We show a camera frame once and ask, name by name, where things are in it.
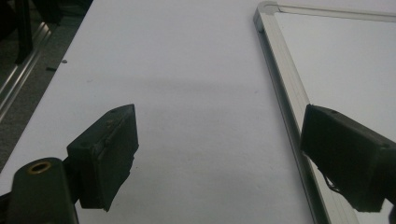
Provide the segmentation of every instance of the metal edge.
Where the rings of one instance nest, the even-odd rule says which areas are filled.
[[[254,21],[262,45],[262,51],[265,56],[264,58],[267,63],[268,70],[270,72],[271,79],[274,85],[276,98],[279,102],[282,117],[289,135],[294,159],[296,160],[297,167],[299,169],[300,178],[303,183],[305,196],[309,204],[309,209],[311,210],[312,218],[317,224],[331,223],[324,207],[320,192],[318,191],[317,183],[315,177],[313,176],[310,162],[308,158],[305,157],[298,148],[298,146],[300,145],[300,132],[298,129],[298,125],[295,122],[294,115],[292,114],[292,110],[289,104],[289,98],[284,90],[285,87],[276,66],[276,61],[273,57],[267,34],[265,30],[262,29],[262,21],[258,20],[258,18],[256,17],[254,18]]]
[[[279,6],[279,11],[290,14],[302,14],[310,16],[334,17],[364,21],[396,22],[395,13],[353,10],[336,7],[311,7],[305,5],[282,4],[282,6]]]
[[[311,194],[315,195],[315,192],[311,192],[311,186],[305,183],[304,169],[314,177],[316,189],[324,205],[323,207],[327,213],[329,223],[358,224],[359,221],[350,204],[341,195],[328,189],[320,171],[317,168],[313,168],[316,165],[310,160],[308,160],[309,165],[307,167],[303,166],[304,162],[299,164],[301,161],[298,161],[298,157],[302,154],[299,150],[300,132],[303,126],[304,109],[309,104],[309,99],[290,56],[284,37],[277,25],[274,6],[278,6],[278,12],[281,12],[280,9],[282,6],[274,2],[260,3],[254,21],[268,65],[269,67],[273,67],[270,68],[270,73],[274,86],[278,91],[279,105],[281,106],[285,124],[289,132],[290,142],[296,156],[302,181],[304,182],[305,193],[308,195],[308,201],[317,199],[312,199],[310,196]],[[272,65],[270,65],[271,62],[269,62],[268,58],[272,58]],[[316,208],[313,207],[314,205],[311,202],[309,203],[312,211],[315,211]]]
[[[42,49],[46,46],[51,30],[48,25],[42,22],[34,34],[34,49],[26,57],[22,64],[15,65],[8,75],[6,82],[0,88],[0,122],[8,112],[15,98],[21,90],[26,79],[35,67]]]

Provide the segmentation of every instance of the white surface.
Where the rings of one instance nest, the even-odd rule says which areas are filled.
[[[259,1],[95,0],[1,174],[135,104],[140,148],[81,223],[312,223],[252,21]]]
[[[396,24],[276,13],[309,101],[396,141]],[[360,224],[388,223],[357,213]]]

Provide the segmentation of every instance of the aluminum frame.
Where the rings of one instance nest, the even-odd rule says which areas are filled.
[[[24,82],[35,67],[53,30],[46,23],[41,22],[33,37],[34,48],[32,52],[27,55],[23,63],[15,64],[10,74],[7,75],[5,83],[0,87],[0,122],[3,120]]]
[[[305,194],[316,223],[359,224],[353,208],[340,194],[331,191],[317,166],[299,149],[304,112],[309,104],[304,85],[291,58],[275,13],[292,13],[365,21],[396,22],[396,14],[308,7],[277,2],[261,2],[254,16],[265,60],[276,90],[277,100],[288,130],[294,157],[300,171]]]

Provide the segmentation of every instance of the white table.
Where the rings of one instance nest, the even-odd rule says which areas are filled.
[[[81,223],[312,223],[252,21],[259,2],[95,0],[0,194],[25,163],[64,159],[100,116],[134,103],[131,175],[108,213],[77,203]],[[396,10],[390,2],[321,4]]]

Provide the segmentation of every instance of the screw hole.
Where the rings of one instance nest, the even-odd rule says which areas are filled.
[[[49,161],[41,161],[29,167],[28,173],[30,175],[38,175],[47,171],[49,168],[50,168]]]

